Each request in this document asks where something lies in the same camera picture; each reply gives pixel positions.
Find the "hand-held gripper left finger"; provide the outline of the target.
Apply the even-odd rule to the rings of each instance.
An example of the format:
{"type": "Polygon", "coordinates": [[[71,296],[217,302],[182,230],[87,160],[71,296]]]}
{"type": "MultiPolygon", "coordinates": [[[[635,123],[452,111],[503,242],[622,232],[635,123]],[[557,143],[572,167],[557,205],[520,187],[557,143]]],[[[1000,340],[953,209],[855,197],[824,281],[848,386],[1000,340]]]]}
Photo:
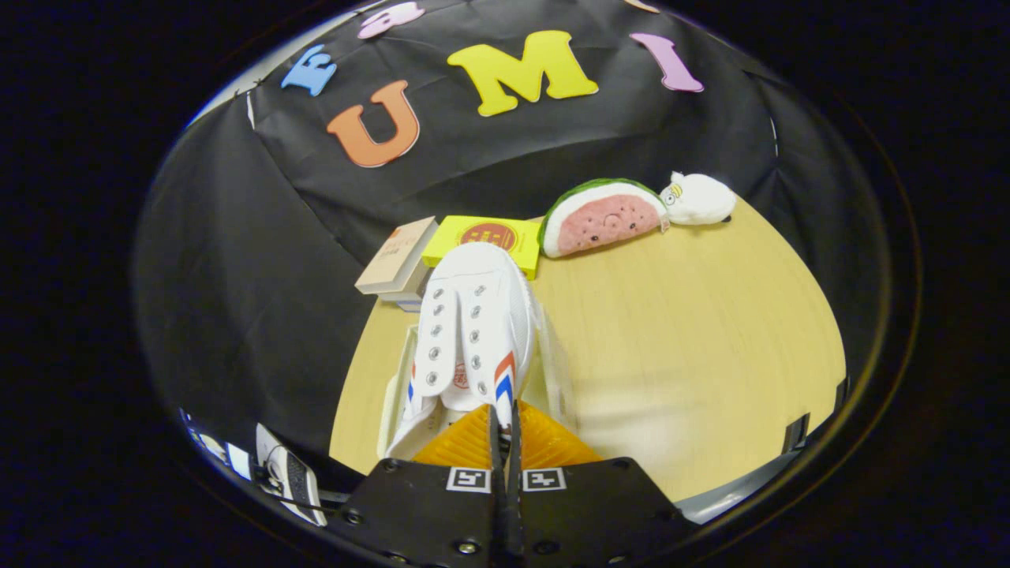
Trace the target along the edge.
{"type": "Polygon", "coordinates": [[[506,482],[499,421],[486,410],[487,468],[383,459],[327,526],[336,545],[385,567],[494,567],[506,482]]]}

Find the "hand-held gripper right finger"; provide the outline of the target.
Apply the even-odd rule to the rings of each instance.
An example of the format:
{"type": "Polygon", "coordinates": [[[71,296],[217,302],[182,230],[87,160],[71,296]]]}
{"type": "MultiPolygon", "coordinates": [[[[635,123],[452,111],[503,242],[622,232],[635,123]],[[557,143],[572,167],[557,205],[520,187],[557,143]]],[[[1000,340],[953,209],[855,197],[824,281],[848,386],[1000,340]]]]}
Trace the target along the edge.
{"type": "Polygon", "coordinates": [[[634,459],[527,468],[533,431],[513,406],[505,489],[512,567],[643,567],[699,531],[634,459]]]}

